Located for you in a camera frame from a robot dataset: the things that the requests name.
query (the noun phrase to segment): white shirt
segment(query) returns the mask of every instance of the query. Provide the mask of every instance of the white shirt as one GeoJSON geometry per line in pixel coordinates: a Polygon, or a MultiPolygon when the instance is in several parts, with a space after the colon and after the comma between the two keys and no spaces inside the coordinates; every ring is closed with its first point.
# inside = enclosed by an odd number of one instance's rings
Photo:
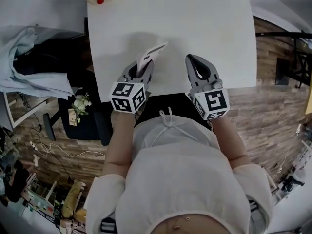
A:
{"type": "Polygon", "coordinates": [[[253,164],[232,170],[212,132],[191,119],[169,118],[162,112],[135,128],[126,179],[105,175],[93,183],[87,233],[100,233],[101,221],[115,213],[119,234],[149,234],[185,214],[207,215],[231,234],[247,234],[248,199],[263,210],[267,229],[273,204],[265,171],[253,164]]]}

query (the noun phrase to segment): white flower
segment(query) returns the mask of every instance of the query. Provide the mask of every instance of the white flower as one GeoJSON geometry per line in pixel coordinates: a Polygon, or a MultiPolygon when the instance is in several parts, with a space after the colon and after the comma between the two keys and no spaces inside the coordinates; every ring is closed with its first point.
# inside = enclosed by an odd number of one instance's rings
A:
{"type": "Polygon", "coordinates": [[[77,107],[79,110],[82,110],[82,111],[84,111],[85,110],[85,106],[83,106],[83,105],[78,105],[78,107],[77,107]]]}
{"type": "Polygon", "coordinates": [[[89,102],[88,102],[87,100],[84,100],[84,101],[83,101],[83,105],[89,106],[89,102]]]}

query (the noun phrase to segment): marker cube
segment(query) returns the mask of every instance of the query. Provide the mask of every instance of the marker cube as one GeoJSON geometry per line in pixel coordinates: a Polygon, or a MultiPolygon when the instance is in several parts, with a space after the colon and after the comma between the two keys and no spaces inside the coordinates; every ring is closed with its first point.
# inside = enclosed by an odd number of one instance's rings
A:
{"type": "Polygon", "coordinates": [[[115,111],[134,114],[146,101],[144,84],[114,82],[109,98],[115,111]]]}
{"type": "Polygon", "coordinates": [[[204,120],[222,117],[230,110],[226,88],[195,93],[192,102],[204,120]]]}

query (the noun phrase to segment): white table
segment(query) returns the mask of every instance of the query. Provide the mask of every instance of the white table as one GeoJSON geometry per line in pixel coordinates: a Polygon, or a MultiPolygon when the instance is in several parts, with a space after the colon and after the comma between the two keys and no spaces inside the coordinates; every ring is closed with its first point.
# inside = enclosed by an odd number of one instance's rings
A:
{"type": "Polygon", "coordinates": [[[153,96],[189,91],[185,57],[213,63],[224,87],[256,84],[256,41],[249,0],[112,0],[88,4],[90,45],[102,102],[123,69],[153,45],[153,96]]]}

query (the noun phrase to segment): white paper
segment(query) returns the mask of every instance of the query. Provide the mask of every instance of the white paper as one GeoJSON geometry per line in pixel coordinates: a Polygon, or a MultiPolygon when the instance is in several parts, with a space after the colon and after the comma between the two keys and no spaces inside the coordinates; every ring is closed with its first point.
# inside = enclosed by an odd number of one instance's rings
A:
{"type": "Polygon", "coordinates": [[[160,52],[166,47],[168,43],[165,42],[163,44],[154,46],[152,48],[149,48],[144,52],[143,55],[140,56],[137,60],[137,69],[136,69],[136,74],[138,75],[139,72],[145,67],[145,65],[150,61],[153,60],[153,62],[156,62],[156,59],[160,52]]]}

